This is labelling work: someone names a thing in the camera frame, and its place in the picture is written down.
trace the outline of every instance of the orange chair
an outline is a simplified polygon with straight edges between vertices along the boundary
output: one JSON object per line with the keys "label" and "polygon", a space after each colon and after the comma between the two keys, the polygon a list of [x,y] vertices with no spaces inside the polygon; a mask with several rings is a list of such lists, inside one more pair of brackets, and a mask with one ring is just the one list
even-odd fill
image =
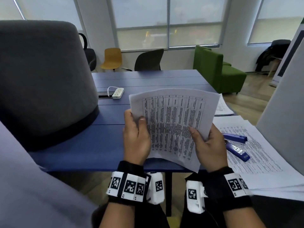
{"label": "orange chair", "polygon": [[120,48],[108,48],[105,49],[105,61],[100,68],[105,70],[114,70],[121,66],[123,59],[121,57]]}

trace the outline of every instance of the power outlet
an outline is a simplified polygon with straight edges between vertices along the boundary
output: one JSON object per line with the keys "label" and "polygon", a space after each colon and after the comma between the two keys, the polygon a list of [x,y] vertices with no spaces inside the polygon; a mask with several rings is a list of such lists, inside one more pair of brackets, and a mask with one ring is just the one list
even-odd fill
{"label": "power outlet", "polygon": [[124,88],[117,88],[116,91],[113,93],[112,98],[113,99],[120,99],[123,95],[123,92],[125,91]]}

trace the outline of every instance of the blue table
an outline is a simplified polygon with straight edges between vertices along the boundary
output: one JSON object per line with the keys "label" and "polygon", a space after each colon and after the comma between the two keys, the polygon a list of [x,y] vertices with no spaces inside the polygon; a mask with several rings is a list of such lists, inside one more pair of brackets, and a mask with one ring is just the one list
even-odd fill
{"label": "blue table", "polygon": [[[124,111],[130,108],[129,94],[159,88],[189,88],[215,92],[197,70],[92,73],[98,92],[109,86],[125,88],[121,99],[99,99],[100,113],[91,126],[75,137],[39,152],[30,152],[46,171],[115,171],[123,159]],[[190,172],[170,161],[148,159],[145,171],[168,172],[166,200],[171,214],[172,172]]]}

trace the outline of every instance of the hand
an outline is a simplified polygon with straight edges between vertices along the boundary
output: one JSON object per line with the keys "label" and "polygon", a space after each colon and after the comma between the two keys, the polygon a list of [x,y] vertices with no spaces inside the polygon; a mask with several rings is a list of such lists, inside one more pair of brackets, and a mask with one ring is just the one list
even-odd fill
{"label": "hand", "polygon": [[189,131],[195,143],[197,158],[208,172],[228,166],[224,136],[214,124],[211,126],[207,142],[204,142],[195,128],[189,127]]}
{"label": "hand", "polygon": [[147,130],[146,119],[141,116],[137,128],[131,109],[126,110],[123,135],[124,160],[133,164],[143,165],[151,149],[151,139]]}

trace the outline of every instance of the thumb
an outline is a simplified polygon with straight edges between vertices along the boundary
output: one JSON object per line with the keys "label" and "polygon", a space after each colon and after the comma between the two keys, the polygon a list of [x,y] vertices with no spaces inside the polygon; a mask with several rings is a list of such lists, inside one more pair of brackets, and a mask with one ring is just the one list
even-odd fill
{"label": "thumb", "polygon": [[147,130],[147,123],[146,123],[146,118],[141,116],[139,118],[139,121],[138,121],[138,130],[139,130],[139,133],[138,133],[138,136],[150,136],[149,135],[149,132]]}
{"label": "thumb", "polygon": [[206,145],[201,134],[195,128],[189,126],[189,131],[190,131],[191,137],[195,143],[195,146]]}

